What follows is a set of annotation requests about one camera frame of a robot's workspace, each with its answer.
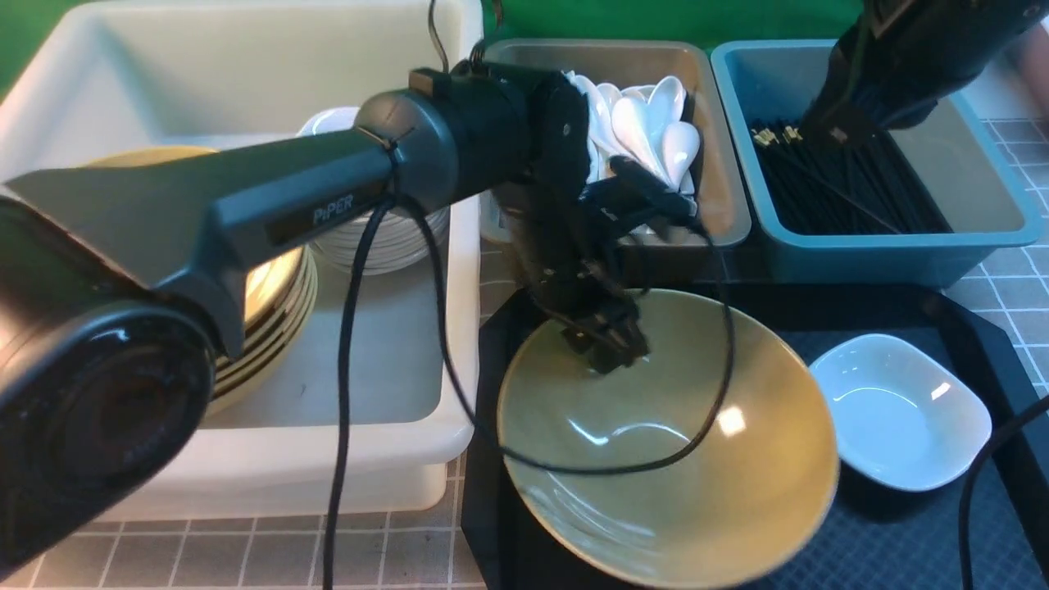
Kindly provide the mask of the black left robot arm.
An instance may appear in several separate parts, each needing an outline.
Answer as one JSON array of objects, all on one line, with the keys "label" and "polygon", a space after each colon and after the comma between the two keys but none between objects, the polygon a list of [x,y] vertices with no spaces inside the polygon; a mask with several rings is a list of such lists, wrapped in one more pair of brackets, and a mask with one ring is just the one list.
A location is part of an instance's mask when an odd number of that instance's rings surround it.
[{"label": "black left robot arm", "polygon": [[247,340],[247,274],[394,201],[524,197],[531,288],[601,374],[647,355],[601,268],[588,104],[558,70],[420,68],[352,129],[2,185],[2,575],[109,511],[181,451]]}]

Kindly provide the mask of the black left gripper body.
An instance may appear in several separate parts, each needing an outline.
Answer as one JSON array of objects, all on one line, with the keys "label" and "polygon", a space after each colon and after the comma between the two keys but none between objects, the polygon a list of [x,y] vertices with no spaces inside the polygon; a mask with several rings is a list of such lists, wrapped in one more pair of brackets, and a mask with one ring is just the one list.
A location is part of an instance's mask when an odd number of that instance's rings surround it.
[{"label": "black left gripper body", "polygon": [[529,295],[597,374],[630,367],[651,347],[636,296],[619,283],[613,247],[579,195],[521,180],[492,190]]}]

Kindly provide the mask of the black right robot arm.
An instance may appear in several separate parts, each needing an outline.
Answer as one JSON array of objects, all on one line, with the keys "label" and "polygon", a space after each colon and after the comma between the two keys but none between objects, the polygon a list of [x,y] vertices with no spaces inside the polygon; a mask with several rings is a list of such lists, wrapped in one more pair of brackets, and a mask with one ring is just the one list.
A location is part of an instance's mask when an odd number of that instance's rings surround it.
[{"label": "black right robot arm", "polygon": [[802,138],[854,146],[918,126],[1046,15],[1045,1],[865,1],[829,54]]}]

